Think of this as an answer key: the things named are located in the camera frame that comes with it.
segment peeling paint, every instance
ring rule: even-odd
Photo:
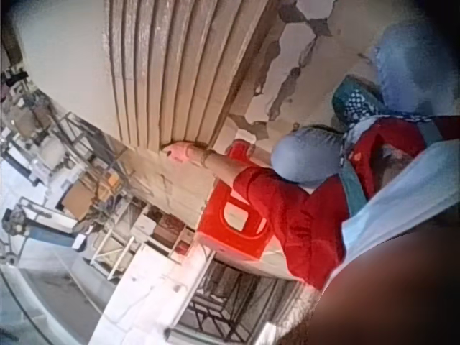
[[[328,19],[308,19],[307,25],[313,30],[316,37],[327,36],[331,37],[331,30],[329,29]]]
[[[328,26],[327,18],[310,18],[308,19],[304,13],[297,7],[297,2],[280,6],[278,14],[284,23],[306,23],[315,33],[315,36],[332,36]]]
[[[316,45],[318,37],[316,37],[313,41],[308,43],[305,49],[301,52],[299,57],[299,67],[304,68],[311,62],[311,58],[313,57],[313,48]]]
[[[278,14],[286,24],[307,22],[307,18],[297,8],[297,2],[280,6]]]
[[[272,61],[276,59],[281,53],[280,41],[273,41],[269,44],[267,52],[264,56],[264,62],[260,68],[259,77],[254,85],[254,96],[258,96],[263,93],[265,83],[267,82],[267,74]]]
[[[280,90],[268,111],[268,121],[274,121],[281,115],[281,106],[284,101],[292,96],[295,92],[296,80],[300,77],[300,67],[294,67],[290,70],[289,76],[281,84]]]
[[[311,62],[313,56],[313,48],[315,47],[317,38],[312,42],[308,43],[305,49],[301,52],[299,57],[299,66],[293,68],[286,80],[281,84],[280,90],[276,96],[276,99],[273,101],[270,110],[268,111],[269,121],[274,121],[276,118],[281,115],[281,106],[285,101],[289,100],[295,92],[295,87],[297,79],[302,73],[302,68],[307,66]]]
[[[263,140],[268,138],[267,122],[255,121],[250,124],[244,116],[230,114],[229,118],[236,124],[239,129],[248,131],[256,137],[256,140]]]

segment strap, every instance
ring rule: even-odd
[[[344,166],[340,169],[339,177],[342,182],[342,187],[344,188],[351,218],[366,205],[367,199],[362,190],[358,175],[351,166],[350,161],[344,161]]]
[[[438,126],[436,126],[433,121],[418,122],[417,127],[425,140],[426,147],[429,147],[435,142],[443,141],[443,136],[439,132]]]

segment wall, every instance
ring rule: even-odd
[[[26,70],[65,109],[118,138],[104,66],[104,0],[30,0],[13,11]]]
[[[194,244],[182,264],[140,249],[112,295],[90,345],[166,344],[201,280],[211,251]]]

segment person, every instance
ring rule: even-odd
[[[408,71],[409,63],[419,55],[430,61],[424,62],[425,68]],[[282,139],[272,153],[274,170],[248,166],[191,143],[165,149],[172,159],[203,166],[232,186],[267,219],[280,240],[290,272],[318,290],[345,258],[349,239],[343,237],[342,223],[423,152],[430,140],[460,137],[460,118],[441,116],[453,111],[454,69],[430,27],[404,23],[389,28],[375,60],[385,105],[382,111],[402,115],[368,116],[349,133],[351,144],[345,149],[344,167],[351,171],[348,175],[357,178],[356,195],[349,192],[349,179],[341,173],[341,135],[323,128],[307,127]],[[379,106],[372,103],[367,108],[375,111]],[[428,123],[404,117],[408,112],[424,111],[437,117]],[[344,114],[352,118],[354,112],[345,110]],[[302,185],[319,186],[310,194]]]

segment red top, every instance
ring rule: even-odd
[[[460,116],[435,119],[445,140],[460,138]],[[390,144],[415,157],[425,142],[414,123],[380,119],[354,145],[351,164],[366,197],[375,194],[371,156]],[[280,240],[290,272],[321,290],[345,255],[341,223],[349,218],[346,197],[337,175],[311,195],[273,170],[248,167],[234,181],[234,190],[267,219]]]

